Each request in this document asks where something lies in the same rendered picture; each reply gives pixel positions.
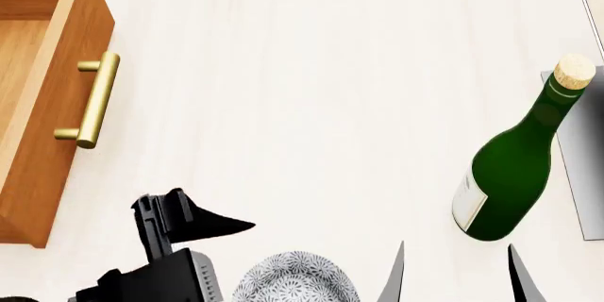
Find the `green wine bottle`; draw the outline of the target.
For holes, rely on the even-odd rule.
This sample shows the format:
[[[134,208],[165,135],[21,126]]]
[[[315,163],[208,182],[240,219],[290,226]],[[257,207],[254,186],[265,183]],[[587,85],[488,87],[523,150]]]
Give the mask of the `green wine bottle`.
[[[452,199],[467,236],[494,242],[519,225],[545,190],[554,136],[583,93],[551,75],[523,120],[479,149]]]

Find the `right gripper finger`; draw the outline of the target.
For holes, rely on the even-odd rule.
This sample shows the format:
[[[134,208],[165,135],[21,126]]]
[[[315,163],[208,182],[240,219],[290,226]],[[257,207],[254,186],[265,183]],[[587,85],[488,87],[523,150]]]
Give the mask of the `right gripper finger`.
[[[405,266],[405,246],[400,242],[388,280],[377,302],[399,302]]]
[[[513,244],[509,244],[507,253],[514,302],[546,302]]]

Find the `bottle cork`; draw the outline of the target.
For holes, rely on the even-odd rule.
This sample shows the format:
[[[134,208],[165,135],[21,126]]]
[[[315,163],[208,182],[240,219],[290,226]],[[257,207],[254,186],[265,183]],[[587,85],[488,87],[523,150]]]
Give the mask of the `bottle cork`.
[[[564,55],[554,69],[555,80],[565,89],[585,89],[596,74],[591,60],[579,54]]]

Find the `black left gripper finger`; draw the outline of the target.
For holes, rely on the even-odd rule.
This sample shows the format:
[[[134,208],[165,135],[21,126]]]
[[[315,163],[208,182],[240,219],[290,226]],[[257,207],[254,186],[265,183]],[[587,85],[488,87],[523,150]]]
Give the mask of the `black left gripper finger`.
[[[182,243],[241,233],[254,227],[252,222],[233,219],[202,208],[179,213],[170,227],[170,242]]]

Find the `grey flat stove plate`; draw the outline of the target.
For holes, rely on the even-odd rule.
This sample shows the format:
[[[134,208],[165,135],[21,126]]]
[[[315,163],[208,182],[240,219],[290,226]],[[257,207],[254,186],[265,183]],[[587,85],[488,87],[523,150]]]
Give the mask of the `grey flat stove plate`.
[[[604,66],[558,129],[583,239],[604,241]]]

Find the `wooden cabinet drawer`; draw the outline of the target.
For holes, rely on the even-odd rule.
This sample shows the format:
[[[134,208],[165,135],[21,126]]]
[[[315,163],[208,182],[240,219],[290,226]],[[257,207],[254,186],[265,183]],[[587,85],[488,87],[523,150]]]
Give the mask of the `wooden cabinet drawer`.
[[[0,0],[0,244],[46,246],[77,148],[95,72],[109,52],[105,0]]]

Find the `floral patterned black bowl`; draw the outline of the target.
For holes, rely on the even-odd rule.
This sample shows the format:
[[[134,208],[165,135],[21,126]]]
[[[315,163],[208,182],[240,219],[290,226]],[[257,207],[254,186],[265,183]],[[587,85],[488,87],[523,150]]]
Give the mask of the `floral patterned black bowl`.
[[[361,302],[345,272],[305,251],[278,253],[252,267],[231,302]]]

